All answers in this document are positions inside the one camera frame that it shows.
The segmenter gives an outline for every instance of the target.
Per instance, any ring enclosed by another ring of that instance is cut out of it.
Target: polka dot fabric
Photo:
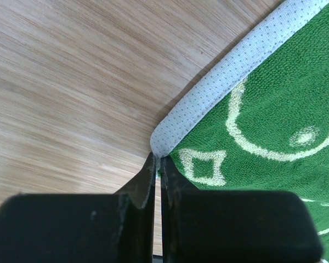
[[[150,139],[154,155],[158,158],[169,155],[233,87],[328,3],[329,0],[283,2],[217,63],[156,127]]]

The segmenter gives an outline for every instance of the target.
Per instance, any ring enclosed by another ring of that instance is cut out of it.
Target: green cloth
[[[206,114],[171,157],[202,189],[297,193],[329,261],[329,4]]]

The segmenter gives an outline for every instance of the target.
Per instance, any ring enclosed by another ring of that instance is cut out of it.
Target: wooden surface
[[[277,2],[0,0],[0,204],[119,189],[159,121]]]

